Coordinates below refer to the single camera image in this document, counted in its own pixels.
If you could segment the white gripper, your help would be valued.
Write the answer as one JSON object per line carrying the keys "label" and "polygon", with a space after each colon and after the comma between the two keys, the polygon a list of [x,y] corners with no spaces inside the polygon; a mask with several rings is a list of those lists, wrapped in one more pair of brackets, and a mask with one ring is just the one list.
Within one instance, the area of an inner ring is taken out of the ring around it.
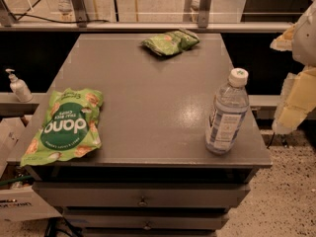
{"label": "white gripper", "polygon": [[292,51],[294,60],[307,65],[298,74],[287,74],[275,112],[274,133],[290,134],[316,108],[316,1],[270,48]]}

